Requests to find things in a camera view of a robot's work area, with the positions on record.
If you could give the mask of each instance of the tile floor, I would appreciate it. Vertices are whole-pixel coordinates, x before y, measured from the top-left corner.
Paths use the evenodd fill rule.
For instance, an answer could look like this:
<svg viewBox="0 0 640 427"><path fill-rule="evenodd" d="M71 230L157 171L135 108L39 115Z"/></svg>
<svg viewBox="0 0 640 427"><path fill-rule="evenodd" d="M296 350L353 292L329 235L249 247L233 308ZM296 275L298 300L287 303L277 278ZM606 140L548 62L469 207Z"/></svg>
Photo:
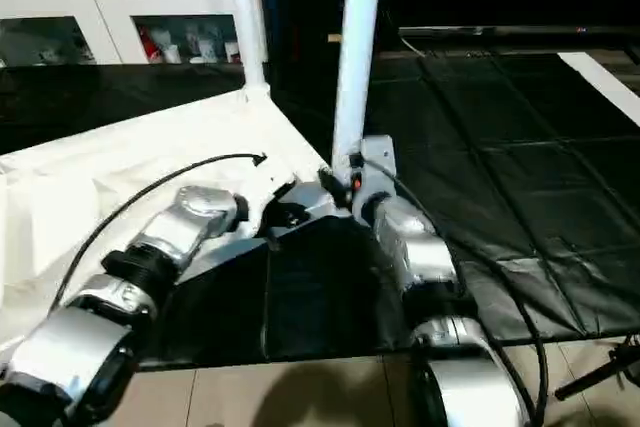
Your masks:
<svg viewBox="0 0 640 427"><path fill-rule="evenodd" d="M613 340L547 346L550 390L607 360ZM507 353L537 393L532 347ZM406 358L386 356L139 374L111 427L414 427ZM640 426L640 389L606 381L565 402L549 399L548 427Z"/></svg>

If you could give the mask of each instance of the white metal pole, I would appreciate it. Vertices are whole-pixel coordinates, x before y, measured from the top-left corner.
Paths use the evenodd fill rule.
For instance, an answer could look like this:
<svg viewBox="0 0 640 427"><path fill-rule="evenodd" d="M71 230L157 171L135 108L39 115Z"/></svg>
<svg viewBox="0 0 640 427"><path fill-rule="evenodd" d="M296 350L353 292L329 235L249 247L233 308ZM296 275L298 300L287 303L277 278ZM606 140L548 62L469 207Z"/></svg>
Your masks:
<svg viewBox="0 0 640 427"><path fill-rule="evenodd" d="M362 139L377 10L378 0L345 0L331 159L344 183L349 181L348 154Z"/></svg>
<svg viewBox="0 0 640 427"><path fill-rule="evenodd" d="M234 0L234 21L247 86L264 84L257 15L252 0Z"/></svg>

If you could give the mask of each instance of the white sheet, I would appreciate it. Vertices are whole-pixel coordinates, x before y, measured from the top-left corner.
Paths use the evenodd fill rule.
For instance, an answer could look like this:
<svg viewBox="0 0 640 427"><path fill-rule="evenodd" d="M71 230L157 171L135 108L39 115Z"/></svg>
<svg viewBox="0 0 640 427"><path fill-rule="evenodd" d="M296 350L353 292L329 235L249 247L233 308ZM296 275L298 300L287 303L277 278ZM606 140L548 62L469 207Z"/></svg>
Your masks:
<svg viewBox="0 0 640 427"><path fill-rule="evenodd" d="M314 180L324 165L263 90L231 92L0 156L0 345L43 318L75 250L116 206L175 169L234 152L264 152L302 181ZM250 160L226 160L150 194L87 252L68 293L168 205L179 186L237 190L253 173Z"/></svg>

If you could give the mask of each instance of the black cable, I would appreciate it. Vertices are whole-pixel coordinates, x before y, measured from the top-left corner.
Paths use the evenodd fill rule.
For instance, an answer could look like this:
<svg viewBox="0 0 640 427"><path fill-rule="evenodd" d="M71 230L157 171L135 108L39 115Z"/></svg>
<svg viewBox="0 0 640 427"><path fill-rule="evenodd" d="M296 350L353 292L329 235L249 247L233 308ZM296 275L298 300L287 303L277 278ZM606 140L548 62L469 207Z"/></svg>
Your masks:
<svg viewBox="0 0 640 427"><path fill-rule="evenodd" d="M204 160L195 162L193 164L187 165L186 167L183 167L181 169L175 170L170 174L167 174L164 177L161 177L160 179L156 180L152 184L146 186L144 189L138 191L135 195L133 195L133 197L131 197L124 204L122 204L120 207L118 207L113 212L111 212L102 222L100 222L98 226L94 229L94 231L91 232L89 237L87 237L87 239L80 246L80 249L78 250L76 255L73 257L73 260L69 264L69 268L67 269L67 272L64 274L64 277L62 278L62 282L58 287L58 291L56 292L56 296L54 297L53 302L51 302L51 307L49 307L49 314L54 312L60 306L60 301L62 300L62 296L64 295L64 292L67 289L69 282L73 277L73 274L78 268L78 265L82 260L82 257L87 252L87 250L89 250L89 247L91 247L91 244L95 242L98 236L104 231L104 229L106 229L109 226L109 224L111 224L111 222L113 222L116 218L118 218L118 216L120 216L125 210L127 210L129 207L135 204L142 197L147 195L149 192L157 189L161 185L166 184L170 180L175 179L179 175L182 175L186 172L197 169L198 167L202 167L203 165L206 165L206 164L213 164L215 162L219 162L221 160L227 160L227 159L252 159L255 165L259 165L266 158L267 156L264 154L258 155L258 154L245 154L245 153L225 154L225 155L217 155L215 157L209 157L208 159L204 159Z"/></svg>
<svg viewBox="0 0 640 427"><path fill-rule="evenodd" d="M397 187L399 187L403 191L404 195L407 196L409 201L418 210L420 210L423 215L425 215L430 220L433 219L433 217L429 214L429 211L424 207L422 202L420 202L418 197L411 191L411 189L409 189L409 187L407 187L398 178L397 175L394 175L392 172L390 172L384 166L380 165L379 163L377 163L377 162L375 162L373 160L366 159L366 158L362 157L362 162L364 162L365 164L370 165L371 167L373 167L374 169L380 171L382 174L384 174L386 177L388 177ZM442 236L441 233L438 233L438 235L443 237L445 240L451 240L452 242L454 242L457 245L461 246L465 250L471 250L463 242L457 241L456 239L451 239L449 235L447 235L446 237ZM516 371L515 367L513 366L513 363L511 362L511 360L507 356L506 352L504 351L504 348L491 335L489 330L484 325L483 325L483 330L485 331L485 334L487 335L487 339L489 341L489 344L497 352L498 356L500 357L500 360L502 361L502 363L505 366L505 369L507 370L507 372L511 376L516 389L518 390L520 396L522 397L523 402L525 403L525 407L526 407L526 409L528 411L529 418L531 419L530 427L543 427L543 425L544 425L544 415L545 415L545 410L547 408L547 401L548 401L548 395L549 395L548 394L548 389L549 389L549 365L548 365L548 361L547 361L547 353L546 353L546 350L545 350L544 345L542 343L542 339L540 337L540 331L538 331L538 329L536 328L535 323L533 322L533 319L531 318L531 315L529 315L529 312L527 311L527 309L526 309L526 307L524 305L524 302L522 301L522 298L521 298L519 292L517 291L517 289L515 288L515 286L514 286L513 282L511 281L511 279L509 279L509 277L502 271L502 269L497 268L495 265L493 265L493 263L491 263L491 262L484 262L484 263L486 265L488 265L489 268L492 270L492 272L500 278L500 281L505 286L505 289L507 290L507 293L509 294L509 296L511 297L513 302L516 304L516 308L518 309L518 312L520 312L520 315L522 316L522 319L524 320L524 323L527 325L527 330L529 331L529 334L531 335L531 338L533 339L533 343L534 343L535 349L536 349L536 354L538 356L538 368L540 370L540 384L539 384L539 388L538 388L538 401L536 403L535 409L533 407L533 400L531 399L531 395L529 394L529 391L526 389L526 387L524 385L524 382L522 381L522 378L520 377L520 374L518 374L518 372ZM461 275L459 275L459 277L460 277L460 280L462 282L464 282L464 277L461 276Z"/></svg>

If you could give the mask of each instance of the silver motor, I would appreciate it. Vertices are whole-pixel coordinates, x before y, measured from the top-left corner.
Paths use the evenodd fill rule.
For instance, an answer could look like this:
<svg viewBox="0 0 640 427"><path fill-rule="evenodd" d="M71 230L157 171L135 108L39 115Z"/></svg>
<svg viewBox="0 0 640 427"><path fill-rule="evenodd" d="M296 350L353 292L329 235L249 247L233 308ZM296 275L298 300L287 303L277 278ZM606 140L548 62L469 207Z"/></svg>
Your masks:
<svg viewBox="0 0 640 427"><path fill-rule="evenodd" d="M446 243L420 210L396 195L391 138L366 138L360 151L370 163L355 172L361 187L353 214L373 228L395 272L428 425L525 425L522 400L474 318L475 302L461 289Z"/></svg>

